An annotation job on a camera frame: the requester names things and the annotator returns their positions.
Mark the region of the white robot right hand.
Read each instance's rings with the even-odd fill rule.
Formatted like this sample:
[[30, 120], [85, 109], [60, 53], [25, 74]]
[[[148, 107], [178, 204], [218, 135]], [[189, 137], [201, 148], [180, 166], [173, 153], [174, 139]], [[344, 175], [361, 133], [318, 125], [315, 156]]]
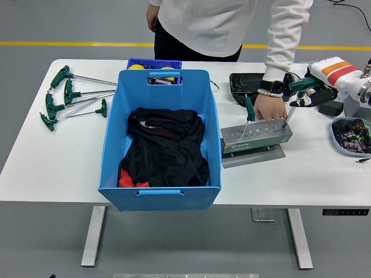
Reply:
[[290, 83], [289, 88], [304, 93], [290, 103], [291, 107], [315, 107], [335, 100], [339, 92], [370, 105], [370, 64], [363, 72], [339, 57], [320, 60], [309, 64], [304, 78]]

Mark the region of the person's right hand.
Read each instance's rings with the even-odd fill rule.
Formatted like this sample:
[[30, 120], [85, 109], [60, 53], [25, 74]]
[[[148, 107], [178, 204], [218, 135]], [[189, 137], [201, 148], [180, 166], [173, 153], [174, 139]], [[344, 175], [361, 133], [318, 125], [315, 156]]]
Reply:
[[158, 19], [159, 6], [154, 6], [152, 4], [148, 5], [146, 11], [146, 19], [149, 30], [156, 32], [157, 19]]

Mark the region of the person's left hand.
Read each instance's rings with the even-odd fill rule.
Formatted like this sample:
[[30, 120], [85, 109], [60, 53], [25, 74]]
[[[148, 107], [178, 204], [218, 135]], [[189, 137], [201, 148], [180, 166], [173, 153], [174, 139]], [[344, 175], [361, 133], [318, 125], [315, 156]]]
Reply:
[[282, 97], [270, 97], [259, 94], [254, 104], [254, 111], [257, 120], [277, 120], [285, 119], [287, 111]]

